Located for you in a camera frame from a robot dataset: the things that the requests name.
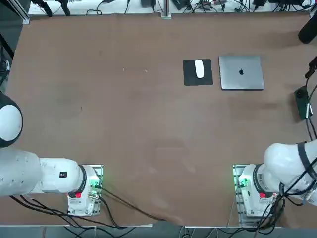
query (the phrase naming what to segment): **table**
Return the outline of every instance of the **table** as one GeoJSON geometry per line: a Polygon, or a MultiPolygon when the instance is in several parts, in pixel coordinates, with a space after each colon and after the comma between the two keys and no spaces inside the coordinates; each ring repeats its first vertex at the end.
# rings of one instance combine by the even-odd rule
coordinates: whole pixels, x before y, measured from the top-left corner
{"type": "MultiPolygon", "coordinates": [[[[25,121],[15,146],[103,164],[107,188],[168,221],[226,226],[232,165],[262,163],[274,142],[308,140],[305,124],[294,119],[293,98],[317,52],[297,38],[308,19],[259,13],[34,20],[23,27],[7,90],[25,121]],[[265,90],[222,91],[222,54],[261,55],[265,90]],[[185,59],[211,59],[214,85],[184,86],[185,59]]],[[[67,208],[65,195],[37,198],[67,208]]],[[[64,224],[0,201],[3,225],[64,224]]],[[[111,199],[109,205],[119,224],[154,222],[111,199]]],[[[235,211],[230,226],[238,225],[235,211]]],[[[281,226],[315,228],[316,213],[287,203],[281,226]]],[[[109,222],[105,211],[95,219],[109,222]]]]}

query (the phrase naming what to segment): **black cable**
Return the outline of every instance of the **black cable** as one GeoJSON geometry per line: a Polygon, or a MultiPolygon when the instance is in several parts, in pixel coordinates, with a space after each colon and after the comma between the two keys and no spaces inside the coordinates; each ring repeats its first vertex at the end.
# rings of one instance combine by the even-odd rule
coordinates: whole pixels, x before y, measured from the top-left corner
{"type": "Polygon", "coordinates": [[[95,11],[95,12],[97,13],[97,15],[102,15],[103,12],[100,11],[98,8],[99,8],[99,6],[100,6],[101,4],[103,4],[103,3],[105,3],[105,2],[104,2],[104,1],[101,1],[101,2],[98,4],[98,6],[97,6],[96,9],[89,9],[89,10],[87,10],[87,11],[86,11],[86,16],[88,15],[88,12],[90,12],[90,11],[95,11]]]}
{"type": "Polygon", "coordinates": [[[268,235],[268,234],[271,234],[274,231],[274,229],[275,229],[275,223],[273,224],[272,230],[270,230],[269,232],[267,232],[267,233],[259,232],[259,233],[262,235],[268,235]]]}
{"type": "Polygon", "coordinates": [[[113,225],[114,225],[116,228],[118,228],[118,229],[126,229],[127,227],[121,227],[121,226],[119,226],[119,225],[114,221],[114,218],[113,218],[113,216],[112,216],[112,213],[111,213],[111,211],[110,211],[110,208],[109,208],[107,202],[106,202],[102,197],[99,197],[99,199],[100,199],[100,201],[105,205],[105,207],[106,207],[106,209],[107,209],[107,211],[108,211],[108,214],[109,214],[109,216],[110,216],[110,219],[111,219],[111,222],[113,223],[113,225]]]}
{"type": "Polygon", "coordinates": [[[218,12],[217,9],[214,8],[213,6],[210,6],[210,8],[213,9],[213,10],[215,10],[216,12],[218,12]]]}
{"type": "Polygon", "coordinates": [[[313,188],[313,186],[314,186],[315,184],[316,184],[316,180],[314,180],[314,181],[311,183],[311,185],[309,185],[305,190],[300,191],[300,192],[295,192],[295,193],[288,193],[287,195],[288,195],[288,196],[303,195],[304,193],[310,191],[310,190],[313,188]]]}
{"type": "Polygon", "coordinates": [[[66,230],[68,230],[70,233],[73,233],[74,235],[76,235],[76,238],[79,237],[79,238],[83,238],[82,236],[80,236],[83,232],[85,232],[86,230],[83,230],[80,234],[77,234],[73,231],[71,231],[69,228],[67,227],[64,227],[66,230]]]}
{"type": "MultiPolygon", "coordinates": [[[[38,4],[35,4],[42,12],[44,12],[44,14],[47,16],[48,14],[45,12],[45,11],[43,11],[43,9],[42,9],[42,7],[40,7],[38,4]]],[[[52,14],[52,16],[55,14],[55,13],[57,13],[58,12],[58,10],[60,10],[60,8],[61,8],[61,5],[59,6],[59,8],[52,14]]]]}
{"type": "Polygon", "coordinates": [[[199,3],[195,4],[195,7],[194,7],[194,9],[193,9],[193,11],[191,13],[195,12],[195,10],[197,9],[198,5],[199,5],[199,3]]]}
{"type": "Polygon", "coordinates": [[[122,235],[119,235],[119,236],[116,237],[116,238],[121,238],[121,237],[125,236],[126,234],[129,234],[129,233],[130,233],[131,231],[133,231],[134,229],[136,229],[136,227],[130,229],[129,231],[127,231],[126,233],[123,233],[122,235]]]}
{"type": "Polygon", "coordinates": [[[147,217],[150,217],[150,218],[152,218],[152,219],[154,219],[154,220],[157,220],[157,221],[165,221],[165,219],[157,218],[157,217],[152,216],[151,214],[149,214],[149,213],[147,213],[147,212],[142,211],[142,210],[139,209],[138,207],[133,206],[131,203],[129,203],[129,202],[123,200],[122,198],[118,197],[117,195],[113,194],[112,192],[108,191],[107,189],[105,189],[105,188],[103,188],[103,187],[100,187],[100,186],[96,185],[95,188],[99,188],[99,189],[101,189],[101,190],[103,190],[103,191],[109,193],[110,195],[112,195],[112,196],[115,197],[116,199],[120,200],[121,202],[125,203],[125,204],[128,205],[129,207],[133,208],[134,210],[136,210],[136,211],[142,213],[143,215],[145,215],[145,216],[147,216],[147,217]]]}
{"type": "Polygon", "coordinates": [[[0,87],[2,86],[3,82],[5,81],[6,77],[8,76],[10,71],[6,69],[6,61],[0,61],[0,87]]]}
{"type": "Polygon", "coordinates": [[[302,177],[304,177],[304,175],[307,173],[307,169],[312,168],[315,163],[317,162],[317,158],[315,158],[310,165],[305,169],[305,171],[298,177],[298,179],[286,190],[286,192],[284,194],[288,195],[287,193],[299,182],[299,180],[302,179],[302,177]]]}
{"type": "Polygon", "coordinates": [[[193,0],[191,0],[190,3],[186,6],[186,8],[185,8],[185,10],[183,11],[183,13],[185,13],[186,10],[193,10],[192,1],[193,1],[193,0]]]}
{"type": "Polygon", "coordinates": [[[231,238],[231,237],[233,237],[235,234],[237,234],[237,233],[239,233],[239,232],[241,232],[241,231],[243,231],[243,229],[242,228],[238,228],[238,229],[236,229],[236,231],[235,232],[233,232],[228,238],[231,238]]]}
{"type": "Polygon", "coordinates": [[[218,230],[220,230],[221,232],[223,232],[223,233],[226,233],[226,234],[235,234],[236,233],[236,231],[235,232],[225,232],[224,230],[222,230],[222,229],[220,229],[220,228],[217,228],[218,230]]]}
{"type": "Polygon", "coordinates": [[[52,216],[74,217],[74,218],[81,219],[81,220],[84,220],[84,221],[88,221],[88,222],[100,224],[100,225],[103,225],[103,226],[106,226],[106,227],[116,228],[116,227],[111,226],[111,225],[108,225],[108,224],[106,224],[106,223],[94,221],[94,220],[87,219],[87,218],[84,218],[84,217],[79,217],[79,216],[75,216],[75,215],[71,215],[71,214],[66,214],[66,213],[55,214],[55,213],[43,211],[43,210],[40,210],[40,209],[37,209],[37,208],[34,208],[34,207],[31,207],[31,206],[29,206],[29,205],[24,204],[23,202],[21,202],[19,199],[17,199],[17,198],[14,197],[14,196],[9,196],[9,197],[10,197],[11,199],[13,199],[14,201],[16,201],[17,203],[19,203],[20,205],[22,205],[22,206],[24,206],[24,207],[26,207],[26,208],[29,208],[29,209],[31,209],[31,210],[33,210],[33,211],[41,212],[41,213],[48,214],[48,215],[52,215],[52,216]]]}
{"type": "Polygon", "coordinates": [[[231,1],[234,1],[234,2],[237,2],[237,3],[241,4],[246,9],[246,11],[250,11],[250,9],[248,9],[242,2],[239,2],[239,1],[236,1],[236,0],[231,0],[231,1]]]}
{"type": "Polygon", "coordinates": [[[315,126],[314,126],[314,124],[313,124],[313,122],[312,122],[312,119],[311,119],[311,117],[308,115],[308,120],[309,120],[309,122],[310,122],[310,124],[311,124],[311,127],[312,127],[312,129],[313,129],[313,133],[314,133],[314,137],[315,137],[315,139],[317,139],[317,134],[316,134],[316,130],[315,130],[315,126]]]}
{"type": "Polygon", "coordinates": [[[124,14],[126,14],[127,11],[128,11],[129,3],[130,3],[130,0],[127,0],[127,7],[126,7],[126,9],[125,9],[125,11],[124,11],[124,14]]]}
{"type": "Polygon", "coordinates": [[[224,12],[224,5],[222,5],[221,0],[218,0],[221,6],[222,11],[224,12]]]}
{"type": "Polygon", "coordinates": [[[306,128],[307,128],[307,131],[308,131],[309,139],[312,141],[313,138],[312,138],[312,134],[311,134],[311,131],[309,129],[309,126],[308,126],[308,118],[306,118],[306,128]]]}
{"type": "Polygon", "coordinates": [[[303,203],[296,203],[293,200],[291,200],[288,196],[285,196],[286,199],[288,199],[291,203],[293,203],[295,206],[303,206],[303,203]]]}
{"type": "MultiPolygon", "coordinates": [[[[57,213],[63,213],[63,212],[61,212],[61,211],[59,211],[59,210],[55,210],[55,209],[48,208],[47,206],[43,205],[42,203],[40,203],[40,202],[37,201],[37,200],[34,200],[34,201],[38,202],[38,203],[40,204],[40,206],[39,206],[39,205],[36,205],[36,204],[34,204],[34,203],[32,203],[32,202],[29,202],[23,195],[20,195],[20,197],[22,198],[22,200],[23,200],[24,202],[26,202],[27,204],[29,204],[29,205],[31,205],[31,206],[33,206],[33,207],[43,208],[43,209],[49,210],[49,211],[51,211],[51,212],[53,212],[53,213],[55,213],[55,214],[57,214],[57,213]]],[[[72,223],[70,223],[67,219],[63,218],[62,216],[59,216],[59,217],[62,218],[64,221],[66,221],[70,226],[76,227],[76,226],[74,226],[72,223]]],[[[84,227],[80,226],[75,220],[73,220],[73,221],[75,222],[75,224],[77,225],[77,227],[80,227],[80,228],[85,229],[84,227]]]]}
{"type": "MultiPolygon", "coordinates": [[[[22,196],[22,195],[20,195],[20,197],[21,197],[21,198],[23,199],[23,201],[25,201],[27,204],[32,205],[32,206],[34,206],[34,207],[45,208],[45,209],[50,210],[50,211],[52,211],[52,212],[54,212],[54,213],[57,213],[57,212],[62,213],[61,211],[58,211],[58,210],[55,211],[55,209],[51,209],[51,208],[45,206],[44,204],[40,203],[39,201],[37,201],[37,200],[35,200],[35,199],[34,199],[34,201],[37,202],[37,203],[39,203],[40,206],[38,206],[38,205],[36,205],[36,204],[34,204],[34,203],[29,202],[29,201],[28,201],[27,199],[25,199],[24,196],[22,196]]],[[[68,230],[69,232],[71,232],[71,233],[73,233],[74,235],[76,235],[76,237],[82,238],[80,235],[81,235],[84,231],[91,229],[91,228],[82,227],[82,226],[79,225],[73,218],[71,218],[71,219],[77,224],[77,226],[74,226],[72,223],[70,223],[67,219],[63,218],[62,216],[59,216],[59,217],[62,218],[64,221],[66,221],[66,222],[67,222],[70,226],[72,226],[72,227],[80,227],[80,228],[83,228],[83,229],[84,229],[80,234],[77,234],[77,233],[71,231],[70,229],[68,229],[67,227],[64,227],[66,230],[68,230]]]]}
{"type": "MultiPolygon", "coordinates": [[[[37,203],[39,203],[39,205],[36,205],[36,204],[34,204],[34,203],[32,203],[32,202],[29,202],[29,201],[28,201],[27,199],[25,199],[25,197],[23,197],[22,195],[20,195],[20,197],[21,197],[21,198],[23,199],[23,201],[25,201],[27,204],[30,204],[30,205],[32,205],[32,206],[34,206],[34,207],[39,207],[39,208],[43,208],[43,209],[52,211],[54,215],[57,215],[57,216],[61,217],[61,218],[62,218],[63,220],[65,220],[70,226],[76,227],[76,228],[82,228],[82,229],[84,229],[81,233],[76,234],[75,232],[71,231],[71,230],[68,229],[67,227],[64,227],[66,230],[68,230],[69,232],[71,232],[71,233],[73,233],[74,235],[76,235],[76,237],[82,238],[80,235],[81,235],[83,232],[85,232],[85,231],[87,231],[87,230],[93,229],[93,227],[85,228],[85,227],[79,225],[79,224],[72,218],[73,216],[71,216],[71,215],[69,215],[69,214],[65,214],[65,213],[63,213],[63,212],[61,212],[61,211],[59,211],[59,210],[57,210],[57,209],[49,208],[49,207],[45,206],[44,204],[42,204],[41,202],[37,201],[36,199],[32,199],[32,200],[35,201],[35,202],[37,202],[37,203]],[[63,218],[63,216],[67,216],[67,217],[71,218],[71,219],[75,222],[75,224],[76,224],[77,226],[75,226],[75,225],[73,225],[72,223],[70,223],[68,220],[66,220],[65,218],[63,218]]],[[[27,207],[27,208],[30,208],[31,210],[36,210],[36,209],[32,209],[32,207],[28,207],[26,204],[23,204],[23,206],[25,206],[25,207],[27,207]]],[[[121,237],[125,236],[126,234],[132,232],[134,229],[136,229],[136,227],[130,229],[129,231],[127,231],[126,233],[123,233],[122,235],[120,235],[120,236],[118,236],[118,237],[115,237],[112,233],[110,233],[110,232],[108,232],[108,231],[106,231],[106,230],[104,230],[104,229],[102,229],[102,228],[96,227],[96,229],[97,229],[97,230],[101,230],[101,231],[107,233],[107,234],[110,235],[112,238],[121,238],[121,237]]]]}
{"type": "Polygon", "coordinates": [[[279,7],[279,4],[276,6],[276,8],[274,8],[274,10],[272,12],[274,12],[275,10],[277,10],[279,7]]]}
{"type": "Polygon", "coordinates": [[[159,5],[159,7],[160,7],[160,10],[163,12],[163,8],[162,8],[162,6],[160,5],[159,0],[158,0],[158,5],[159,5]]]}

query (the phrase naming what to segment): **laptop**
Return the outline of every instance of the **laptop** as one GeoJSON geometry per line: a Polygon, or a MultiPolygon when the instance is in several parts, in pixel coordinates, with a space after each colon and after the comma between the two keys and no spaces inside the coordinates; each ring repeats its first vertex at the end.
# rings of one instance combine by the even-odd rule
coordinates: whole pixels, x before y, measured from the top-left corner
{"type": "Polygon", "coordinates": [[[260,56],[219,56],[223,90],[264,90],[260,56]]]}

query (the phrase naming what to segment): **black mouse pad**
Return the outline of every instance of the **black mouse pad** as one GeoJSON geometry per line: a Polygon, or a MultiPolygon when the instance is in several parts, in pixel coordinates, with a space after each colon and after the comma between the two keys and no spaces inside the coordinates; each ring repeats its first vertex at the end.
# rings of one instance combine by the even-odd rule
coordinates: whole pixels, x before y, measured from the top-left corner
{"type": "Polygon", "coordinates": [[[183,60],[185,86],[213,85],[210,59],[201,59],[204,64],[204,77],[196,75],[195,59],[183,60]]]}

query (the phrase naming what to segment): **computer mouse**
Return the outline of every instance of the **computer mouse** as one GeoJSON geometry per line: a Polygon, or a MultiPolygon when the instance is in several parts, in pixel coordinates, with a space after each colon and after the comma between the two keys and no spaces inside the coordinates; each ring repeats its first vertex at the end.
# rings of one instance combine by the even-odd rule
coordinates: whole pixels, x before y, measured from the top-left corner
{"type": "Polygon", "coordinates": [[[201,59],[195,60],[195,69],[196,69],[196,75],[198,78],[203,78],[205,75],[204,71],[204,64],[201,59]]]}

